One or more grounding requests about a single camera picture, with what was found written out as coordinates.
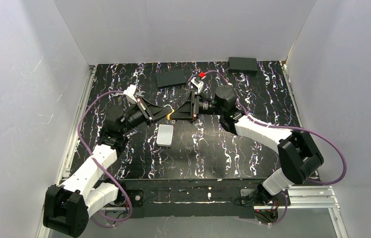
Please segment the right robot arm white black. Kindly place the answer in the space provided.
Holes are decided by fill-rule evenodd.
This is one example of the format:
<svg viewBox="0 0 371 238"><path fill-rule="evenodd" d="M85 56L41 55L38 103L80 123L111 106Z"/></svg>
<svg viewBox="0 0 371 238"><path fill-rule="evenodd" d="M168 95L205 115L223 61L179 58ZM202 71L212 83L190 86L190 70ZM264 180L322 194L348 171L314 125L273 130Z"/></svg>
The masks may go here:
<svg viewBox="0 0 371 238"><path fill-rule="evenodd" d="M291 186L303 184L324 163L307 131L300 127L280 128L254 118L239 105L230 86L217 87L213 100L191 91L186 102L168 118L195 121L199 115L218 115L225 131L259 142L278 154L280 168L259 183L255 191L241 196L241 206L269 203Z"/></svg>

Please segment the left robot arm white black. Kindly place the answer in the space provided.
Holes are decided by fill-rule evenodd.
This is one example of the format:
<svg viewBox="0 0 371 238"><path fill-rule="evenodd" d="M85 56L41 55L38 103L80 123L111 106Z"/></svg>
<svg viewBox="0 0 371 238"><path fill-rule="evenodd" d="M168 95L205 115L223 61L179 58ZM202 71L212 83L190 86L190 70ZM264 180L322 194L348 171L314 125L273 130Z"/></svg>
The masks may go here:
<svg viewBox="0 0 371 238"><path fill-rule="evenodd" d="M107 204L114 202L119 192L131 209L131 199L114 178L99 186L96 183L103 174L109 175L108 167L124 152L128 142L127 132L142 123L151 125L171 112L169 108L137 97L136 104L120 117L106 119L89 158L61 185L51 185L47 189L43 225L77 238L85 230L89 219Z"/></svg>

